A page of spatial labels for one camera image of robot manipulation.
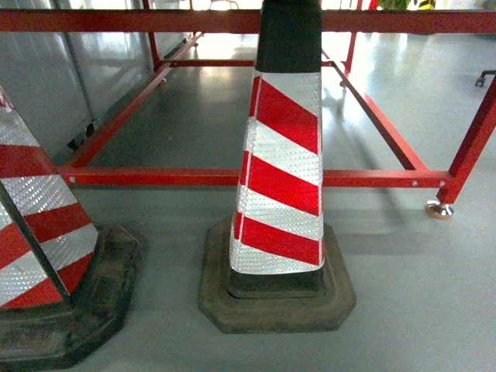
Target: gray floor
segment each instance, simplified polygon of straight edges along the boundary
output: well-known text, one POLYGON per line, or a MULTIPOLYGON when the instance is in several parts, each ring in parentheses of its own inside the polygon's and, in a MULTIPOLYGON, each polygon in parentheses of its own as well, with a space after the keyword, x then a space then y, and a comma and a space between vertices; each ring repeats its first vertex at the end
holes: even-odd
MULTIPOLYGON (((228 57, 253 52, 233 45, 228 57)), ((495 57, 484 36, 360 35, 353 70, 428 166, 446 169, 487 91, 475 79, 495 57)), ((251 74, 175 71, 94 164, 238 166, 251 74)), ((399 169, 335 74, 323 81, 325 166, 399 169)), ((448 222, 423 211, 435 190, 325 190, 357 294, 331 333, 227 336, 197 309, 205 234, 233 212, 235 189, 77 189, 95 222, 127 226, 146 256, 125 328, 73 370, 496 370, 495 158, 493 137, 448 222)))

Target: metal panel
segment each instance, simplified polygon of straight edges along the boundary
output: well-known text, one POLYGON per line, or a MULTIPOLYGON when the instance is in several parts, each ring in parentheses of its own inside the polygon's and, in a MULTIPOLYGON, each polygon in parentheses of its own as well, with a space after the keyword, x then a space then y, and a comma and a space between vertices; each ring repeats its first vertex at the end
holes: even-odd
MULTIPOLYGON (((62 9, 139 9, 130 0, 65 0, 62 9)), ((142 84, 152 71, 150 49, 143 33, 69 33, 76 68, 97 122, 109 109, 142 84)))
MULTIPOLYGON (((2 2, 0 8, 50 9, 50 1, 2 2)), ((0 33, 0 84, 52 159, 70 155, 67 143, 90 122, 61 33, 0 33)))

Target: red and white striped traffic cone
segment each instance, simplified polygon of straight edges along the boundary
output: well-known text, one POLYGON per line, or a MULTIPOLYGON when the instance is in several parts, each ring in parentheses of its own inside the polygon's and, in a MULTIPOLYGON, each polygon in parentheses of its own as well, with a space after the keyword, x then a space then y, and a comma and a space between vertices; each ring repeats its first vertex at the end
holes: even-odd
POLYGON ((319 0, 264 1, 237 210, 200 286, 223 332, 333 330, 355 305, 322 215, 321 56, 319 0))
POLYGON ((137 252, 98 234, 0 87, 0 364, 70 367, 118 332, 137 252))
POLYGON ((318 270, 324 263, 320 4, 265 1, 260 27, 231 267, 241 274, 318 270))
MULTIPOLYGON (((98 233, 1 87, 0 105, 0 181, 70 294, 98 233)), ((62 301, 19 227, 0 208, 0 308, 62 301)))
POLYGON ((323 265, 320 95, 320 68, 256 72, 230 250, 239 273, 323 265))

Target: red metal beam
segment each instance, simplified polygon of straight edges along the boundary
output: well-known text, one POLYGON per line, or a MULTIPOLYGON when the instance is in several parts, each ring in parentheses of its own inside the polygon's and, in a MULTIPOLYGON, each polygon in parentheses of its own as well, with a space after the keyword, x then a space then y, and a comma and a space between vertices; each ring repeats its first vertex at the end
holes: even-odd
POLYGON ((254 60, 162 60, 172 67, 252 67, 254 60))
POLYGON ((406 170, 427 171, 427 167, 420 160, 415 151, 408 145, 399 131, 397 131, 393 124, 388 120, 386 115, 377 107, 372 98, 365 93, 359 93, 350 83, 348 74, 342 72, 335 63, 332 63, 332 66, 336 69, 338 75, 346 82, 346 87, 353 93, 358 103, 362 106, 362 109, 382 135, 394 155, 396 155, 401 165, 406 170))
MULTIPOLYGON (((258 33, 259 10, 0 10, 0 32, 258 33)), ((323 31, 496 33, 496 12, 324 11, 323 31)))
MULTIPOLYGON (((69 184, 126 186, 236 186, 239 169, 59 167, 69 184)), ((440 170, 324 170, 325 187, 439 188, 450 185, 440 170)))
MULTIPOLYGON (((202 36, 203 33, 193 36, 172 56, 172 59, 182 58, 202 36)), ((139 93, 139 95, 134 98, 129 105, 111 117, 110 120, 102 125, 102 127, 100 127, 100 129, 93 136, 91 136, 88 141, 77 149, 73 157, 66 162, 66 165, 72 167, 84 167, 85 165, 88 165, 98 151, 100 151, 102 147, 112 138, 112 136, 117 133, 117 131, 124 125, 124 122, 126 122, 126 120, 138 109, 143 101, 152 94, 157 85, 171 71, 171 64, 164 64, 160 67, 144 90, 139 93)))
POLYGON ((449 168, 453 183, 439 190, 437 198, 444 204, 453 204, 465 185, 477 159, 496 127, 496 78, 487 90, 484 100, 468 129, 449 168))

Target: red stripe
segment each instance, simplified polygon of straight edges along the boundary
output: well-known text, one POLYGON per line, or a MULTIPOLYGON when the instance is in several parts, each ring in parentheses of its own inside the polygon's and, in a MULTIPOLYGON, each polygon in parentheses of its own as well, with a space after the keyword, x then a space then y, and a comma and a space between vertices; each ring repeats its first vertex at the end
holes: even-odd
POLYGON ((253 87, 251 90, 250 116, 255 116, 259 86, 260 86, 260 76, 257 76, 253 79, 253 87))
POLYGON ((14 298, 0 308, 28 308, 30 306, 46 305, 54 302, 61 302, 57 289, 49 279, 45 279, 37 286, 14 298))
POLYGON ((241 242, 267 253, 312 265, 319 263, 319 241, 291 234, 244 217, 241 242))
POLYGON ((266 81, 262 83, 260 90, 257 119, 308 151, 319 152, 317 116, 266 81))
POLYGON ((64 283, 65 288, 67 288, 69 293, 72 293, 78 285, 79 281, 86 272, 86 269, 88 268, 92 257, 93 253, 90 253, 80 260, 58 270, 60 279, 64 283))
POLYGON ((0 178, 57 174, 41 147, 0 145, 0 178))
POLYGON ((241 178, 239 179, 239 182, 241 184, 246 184, 246 176, 248 175, 248 160, 250 160, 250 152, 244 151, 243 152, 243 165, 241 167, 241 178))
POLYGON ((236 211, 234 216, 234 239, 239 240, 239 232, 241 231, 241 221, 243 220, 243 215, 236 211))
POLYGON ((319 215, 319 186, 252 155, 248 188, 303 212, 319 215))
POLYGON ((0 230, 0 269, 31 250, 19 228, 11 223, 0 230))
POLYGON ((70 233, 91 223, 79 203, 26 215, 26 221, 40 243, 70 233))

